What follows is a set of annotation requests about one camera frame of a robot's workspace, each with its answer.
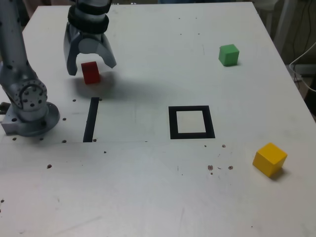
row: cube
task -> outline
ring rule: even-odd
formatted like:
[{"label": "cube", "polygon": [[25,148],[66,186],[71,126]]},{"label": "cube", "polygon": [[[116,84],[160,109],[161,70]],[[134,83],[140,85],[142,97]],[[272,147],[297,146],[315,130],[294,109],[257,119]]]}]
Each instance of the cube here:
[{"label": "cube", "polygon": [[99,83],[100,74],[96,62],[81,63],[83,79],[85,84]]},{"label": "cube", "polygon": [[218,59],[225,67],[229,67],[237,65],[238,56],[239,50],[235,45],[229,44],[220,47]]},{"label": "cube", "polygon": [[287,154],[273,143],[268,143],[257,151],[253,165],[262,173],[271,177],[278,172],[287,157]]}]

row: white cable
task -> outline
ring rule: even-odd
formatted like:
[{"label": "white cable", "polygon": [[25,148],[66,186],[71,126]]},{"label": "white cable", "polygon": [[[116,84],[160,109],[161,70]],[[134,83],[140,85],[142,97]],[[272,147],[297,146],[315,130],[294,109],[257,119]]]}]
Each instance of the white cable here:
[{"label": "white cable", "polygon": [[[299,60],[301,57],[303,57],[308,51],[310,51],[314,46],[316,45],[316,42],[308,49],[308,50],[306,50],[306,52],[305,53],[303,53],[301,56],[299,56],[297,59],[295,59],[293,62],[291,62],[289,65],[288,65],[288,67],[289,67],[289,69],[292,71],[292,72],[294,72],[296,75],[299,75],[297,72],[295,72],[292,68],[291,68],[291,65],[293,64],[293,63],[295,63],[297,60]],[[313,92],[316,92],[316,90],[314,90],[314,89],[311,89],[307,84],[306,84],[306,82],[303,80],[303,78],[302,78],[302,75],[299,75],[300,77],[301,77],[301,80],[302,80],[302,82],[305,84],[305,86],[309,89],[309,90],[311,90],[311,91],[313,91]]]}]

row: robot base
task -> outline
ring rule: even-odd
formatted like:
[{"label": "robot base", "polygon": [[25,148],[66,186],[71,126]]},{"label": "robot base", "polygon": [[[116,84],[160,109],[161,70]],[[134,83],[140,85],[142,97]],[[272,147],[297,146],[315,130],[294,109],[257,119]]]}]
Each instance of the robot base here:
[{"label": "robot base", "polygon": [[57,107],[47,102],[48,112],[39,120],[32,122],[21,121],[13,111],[12,105],[6,112],[2,127],[7,135],[20,135],[23,137],[32,137],[43,134],[52,129],[60,118]]}]

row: cable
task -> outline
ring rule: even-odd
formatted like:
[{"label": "cable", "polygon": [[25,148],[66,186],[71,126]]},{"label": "cable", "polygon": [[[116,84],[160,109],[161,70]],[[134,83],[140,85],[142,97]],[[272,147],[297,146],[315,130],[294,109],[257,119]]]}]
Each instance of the cable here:
[{"label": "cable", "polygon": [[[316,45],[316,42],[315,42],[305,53],[303,53],[301,56],[299,56],[297,59],[295,59],[293,62],[291,62],[291,63],[288,65],[288,66],[289,66],[289,69],[290,69],[292,72],[294,72],[295,75],[299,75],[299,74],[296,73],[296,72],[291,68],[291,65],[292,65],[293,63],[295,63],[297,60],[299,60],[301,57],[303,57],[305,54],[307,54],[307,52],[310,51],[315,45]],[[311,89],[311,88],[306,84],[306,82],[303,80],[303,78],[301,78],[301,80],[302,80],[302,82],[305,84],[305,86],[306,86],[309,90],[311,90],[311,91],[313,91],[313,92],[316,92],[316,90]]]},{"label": "cable", "polygon": [[[306,8],[307,5],[308,5],[308,1],[306,1],[306,3],[304,4],[303,10],[302,10],[302,14],[301,14],[301,19],[300,19],[300,22],[299,22],[299,24],[298,24],[298,26],[297,26],[297,28],[296,28],[295,35],[294,35],[294,40],[293,40],[293,44],[292,44],[294,59],[296,58],[296,53],[295,53],[295,41],[296,41],[296,39],[297,39],[298,32],[299,32],[299,30],[300,30],[300,28],[301,28],[301,25],[302,25],[302,22],[303,22],[304,11],[305,11],[305,8]],[[295,74],[295,73],[294,73],[294,83],[297,83],[298,89],[300,89],[300,84],[299,84],[299,82],[298,82],[298,80],[297,80],[297,77],[296,77],[296,74]]]},{"label": "cable", "polygon": [[308,15],[310,31],[308,33],[307,41],[306,41],[306,44],[305,44],[303,52],[305,52],[305,50],[307,48],[307,45],[308,45],[308,42],[310,41],[311,34],[312,34],[312,21],[311,21],[311,14],[310,14],[310,9],[311,9],[312,2],[313,2],[313,0],[310,1],[310,4],[308,5],[308,8],[307,8],[307,15]]}]

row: yellow cube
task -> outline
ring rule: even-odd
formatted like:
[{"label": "yellow cube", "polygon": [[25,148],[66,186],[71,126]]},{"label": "yellow cube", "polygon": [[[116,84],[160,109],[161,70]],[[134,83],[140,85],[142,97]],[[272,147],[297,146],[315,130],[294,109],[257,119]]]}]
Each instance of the yellow cube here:
[{"label": "yellow cube", "polygon": [[282,168],[286,157],[287,153],[273,143],[268,143],[257,151],[252,164],[262,173],[271,177]]}]

